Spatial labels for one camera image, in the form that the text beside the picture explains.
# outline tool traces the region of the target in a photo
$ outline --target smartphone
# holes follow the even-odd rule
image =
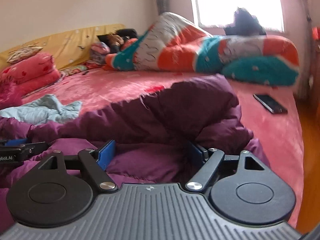
[[[275,101],[270,95],[253,95],[272,114],[287,114],[288,110]]]

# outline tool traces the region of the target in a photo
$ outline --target pink bedspread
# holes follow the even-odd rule
[[[67,77],[23,100],[31,102],[45,94],[55,94],[63,103],[83,102],[81,113],[102,108],[111,102],[130,100],[139,95],[153,93],[172,83],[194,76],[196,73],[116,72],[90,70]],[[259,138],[270,161],[272,170],[294,190],[297,204],[290,224],[296,226],[303,192],[303,141],[298,112],[292,90],[288,87],[271,88],[230,81],[242,106],[242,123]],[[288,109],[288,115],[272,115],[256,101],[252,94],[269,93]]]

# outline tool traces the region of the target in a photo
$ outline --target yellow headboard cover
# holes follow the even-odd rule
[[[124,28],[123,24],[102,25],[57,33],[26,42],[0,53],[0,70],[9,65],[7,58],[10,52],[33,44],[43,47],[42,51],[53,55],[57,69],[76,66],[89,59],[91,44],[99,41],[97,35],[113,33]]]

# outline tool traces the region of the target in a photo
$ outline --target black smartphone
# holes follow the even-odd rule
[[[288,110],[275,101],[270,95],[253,95],[267,110],[273,114],[287,114]]]

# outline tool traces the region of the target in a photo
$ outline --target window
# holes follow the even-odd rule
[[[233,22],[237,7],[246,8],[267,30],[284,31],[280,0],[196,0],[201,26],[224,27]]]

